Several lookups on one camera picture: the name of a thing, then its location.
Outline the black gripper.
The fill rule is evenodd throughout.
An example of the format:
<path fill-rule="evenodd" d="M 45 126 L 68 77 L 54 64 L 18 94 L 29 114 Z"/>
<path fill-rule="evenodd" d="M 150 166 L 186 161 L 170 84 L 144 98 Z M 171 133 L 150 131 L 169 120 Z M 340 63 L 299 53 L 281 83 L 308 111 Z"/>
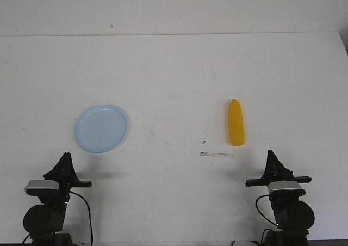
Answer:
<path fill-rule="evenodd" d="M 312 178 L 309 176 L 295 176 L 291 170 L 287 169 L 277 158 L 272 150 L 268 150 L 265 170 L 261 179 L 247 179 L 246 187 L 268 186 L 272 182 L 296 181 L 297 183 L 310 183 Z"/>
<path fill-rule="evenodd" d="M 62 181 L 59 183 L 59 192 L 62 195 L 68 195 L 72 188 L 92 187 L 92 181 L 80 181 L 77 177 L 69 152 L 65 152 L 53 169 L 43 175 L 43 178 L 45 180 L 63 180 L 66 174 L 70 181 Z"/>

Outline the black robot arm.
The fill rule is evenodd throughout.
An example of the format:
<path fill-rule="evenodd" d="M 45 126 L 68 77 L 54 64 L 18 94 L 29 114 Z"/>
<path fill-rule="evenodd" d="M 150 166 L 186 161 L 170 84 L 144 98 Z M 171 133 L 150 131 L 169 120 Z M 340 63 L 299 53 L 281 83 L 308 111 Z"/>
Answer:
<path fill-rule="evenodd" d="M 87 200 L 71 189 L 90 187 L 91 181 L 82 181 L 77 177 L 69 152 L 63 153 L 52 170 L 43 175 L 42 180 L 28 181 L 25 193 L 40 200 L 23 218 L 23 227 L 32 240 L 31 245 L 74 245 L 71 235 L 63 233 L 67 204 L 71 194 L 84 202 Z"/>
<path fill-rule="evenodd" d="M 260 242 L 256 245 L 308 245 L 307 235 L 313 226 L 315 215 L 312 208 L 300 197 L 306 191 L 300 186 L 310 183 L 309 176 L 294 176 L 277 158 L 272 150 L 268 151 L 265 170 L 259 179 L 247 179 L 246 187 L 266 186 L 268 193 L 255 200 L 259 214 L 277 229 L 265 229 Z M 268 198 L 275 220 L 272 221 L 261 212 L 258 202 Z"/>

